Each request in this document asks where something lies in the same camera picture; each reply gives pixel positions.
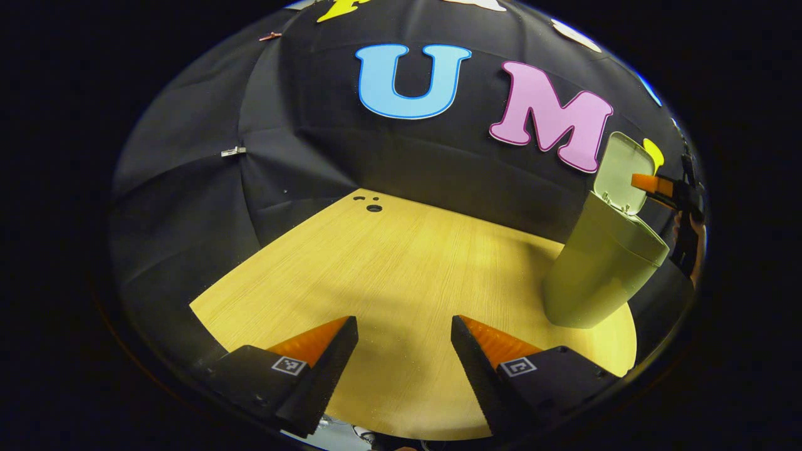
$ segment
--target green trash can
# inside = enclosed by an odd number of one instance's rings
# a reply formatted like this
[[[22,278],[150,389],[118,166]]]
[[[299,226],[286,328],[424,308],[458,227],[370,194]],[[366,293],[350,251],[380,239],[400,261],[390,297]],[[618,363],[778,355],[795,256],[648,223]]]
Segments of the green trash can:
[[[543,281],[546,317],[590,328],[641,289],[668,255],[666,243],[638,216],[646,192],[632,174],[654,174],[654,161],[635,141],[614,132],[579,221]]]

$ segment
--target trash can lid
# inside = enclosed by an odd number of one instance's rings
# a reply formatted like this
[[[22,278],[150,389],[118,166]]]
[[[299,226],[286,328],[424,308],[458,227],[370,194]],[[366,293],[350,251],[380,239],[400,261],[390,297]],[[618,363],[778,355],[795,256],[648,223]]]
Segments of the trash can lid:
[[[646,202],[646,191],[632,186],[632,174],[653,174],[654,160],[637,142],[621,132],[607,140],[593,192],[614,208],[634,216]]]

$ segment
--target wooden table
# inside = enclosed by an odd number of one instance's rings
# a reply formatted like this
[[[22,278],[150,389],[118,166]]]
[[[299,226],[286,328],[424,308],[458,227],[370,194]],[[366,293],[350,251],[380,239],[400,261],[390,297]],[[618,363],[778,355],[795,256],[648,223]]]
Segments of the wooden table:
[[[626,304],[593,329],[545,318],[541,280],[561,249],[519,230],[357,189],[243,262],[191,308],[229,351],[270,347],[355,315],[359,342],[326,414],[399,437],[488,437],[451,344],[453,315],[540,348],[567,345],[617,376],[634,364]]]

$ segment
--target orange finger pad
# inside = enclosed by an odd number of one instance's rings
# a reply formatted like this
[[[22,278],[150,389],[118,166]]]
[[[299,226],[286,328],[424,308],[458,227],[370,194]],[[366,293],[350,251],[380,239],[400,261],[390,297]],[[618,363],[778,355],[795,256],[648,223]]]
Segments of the orange finger pad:
[[[329,347],[329,343],[331,343],[331,340],[337,335],[337,332],[339,332],[347,319],[347,316],[343,316],[330,323],[317,326],[314,329],[309,329],[291,339],[268,347],[267,351],[275,352],[280,356],[303,360],[307,362],[310,367],[313,367],[318,362],[318,359],[320,359],[320,356],[323,355],[326,348]]]
[[[529,356],[543,351],[525,341],[521,341],[510,334],[506,334],[498,329],[480,323],[475,319],[459,315],[463,323],[468,326],[473,338],[479,343],[484,355],[490,360],[493,369],[498,368],[502,362]]]

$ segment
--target pink letter m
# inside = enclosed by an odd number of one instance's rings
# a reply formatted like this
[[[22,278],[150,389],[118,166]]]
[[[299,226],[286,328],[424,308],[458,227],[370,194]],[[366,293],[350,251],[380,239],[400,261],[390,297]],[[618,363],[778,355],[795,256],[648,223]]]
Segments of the pink letter m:
[[[504,118],[490,126],[490,135],[505,143],[529,144],[532,137],[526,132],[526,120],[531,112],[541,151],[551,149],[573,129],[568,144],[559,148],[557,155],[567,165],[595,173],[602,132],[607,118],[613,114],[613,107],[588,91],[580,92],[561,107],[545,72],[515,61],[507,61],[502,67],[510,74],[512,85]]]

